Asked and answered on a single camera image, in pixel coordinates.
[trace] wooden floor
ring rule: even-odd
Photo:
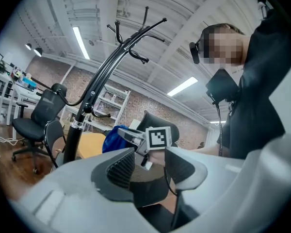
[[[3,138],[12,138],[12,126],[6,126],[6,120],[0,123],[0,136]],[[56,156],[56,150],[62,150],[64,141],[59,139],[53,148],[53,155]],[[16,156],[16,162],[11,157],[13,151],[24,148],[20,142],[15,146],[9,143],[0,143],[0,183],[9,199],[17,200],[23,196],[31,186],[39,182],[45,175],[49,174],[52,163],[49,157],[38,155],[37,167],[39,174],[33,173],[32,154],[20,154]],[[169,211],[174,212],[176,206],[176,197],[169,192],[167,198],[160,202]]]

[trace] round table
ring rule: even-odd
[[[100,133],[83,133],[79,142],[78,153],[82,159],[102,154],[105,136]]]

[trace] blue cloth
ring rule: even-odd
[[[102,153],[114,151],[114,150],[121,150],[126,148],[126,144],[128,143],[122,137],[119,136],[117,133],[117,129],[126,129],[128,127],[125,125],[115,126],[106,136],[105,141],[102,145]]]

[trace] wall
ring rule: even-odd
[[[0,33],[0,54],[5,56],[8,52],[11,53],[12,63],[22,70],[26,70],[35,56],[33,51],[29,51],[25,47],[29,39],[30,35],[18,15],[13,14]]]
[[[47,84],[47,82],[50,82],[50,79],[55,80],[55,75],[53,75],[53,73],[56,72],[56,74],[58,75],[57,80],[60,81],[65,74],[64,72],[61,72],[57,69],[61,67],[63,63],[51,61],[47,62],[47,64],[43,66],[44,61],[45,60],[43,60],[43,58],[34,58],[28,67],[28,71],[33,76],[39,75],[39,81],[45,84]],[[66,96],[68,101],[76,102],[80,98],[92,76],[93,74],[91,72],[79,69],[77,67],[74,67],[70,71],[70,73],[63,82],[63,85],[68,88]],[[111,80],[108,80],[107,84],[123,91],[129,90],[127,87],[119,83],[115,83]],[[110,107],[106,104],[103,104],[103,107],[104,112],[108,112],[111,109],[113,110],[113,107]],[[148,110],[150,113],[153,113],[158,117],[164,118],[177,125],[180,131],[180,139],[177,142],[179,147],[189,150],[196,149],[199,146],[200,142],[206,141],[208,129],[201,126],[197,122],[189,119],[188,117],[168,108],[167,106],[135,91],[131,91],[130,93],[126,111],[124,110],[119,120],[119,124],[125,124],[129,126],[133,119],[142,120],[144,116],[144,110]],[[94,118],[94,120],[110,127],[112,127],[114,124],[114,120],[112,120],[111,118]]]

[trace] ceiling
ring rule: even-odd
[[[44,56],[61,61],[76,60],[76,66],[95,72],[116,48],[115,35],[106,27],[120,21],[124,39],[135,33],[149,6],[147,25],[166,17],[168,21],[152,33],[165,42],[145,38],[134,50],[150,59],[142,65],[129,55],[114,72],[113,79],[193,118],[203,125],[217,120],[217,112],[206,95],[205,84],[216,66],[195,65],[188,48],[207,25],[227,22],[246,35],[259,25],[257,0],[24,0],[16,12]],[[90,61],[83,58],[72,27],[80,28]],[[241,67],[228,69],[235,80]],[[167,92],[190,77],[198,82],[174,97]],[[222,118],[227,104],[220,104]]]

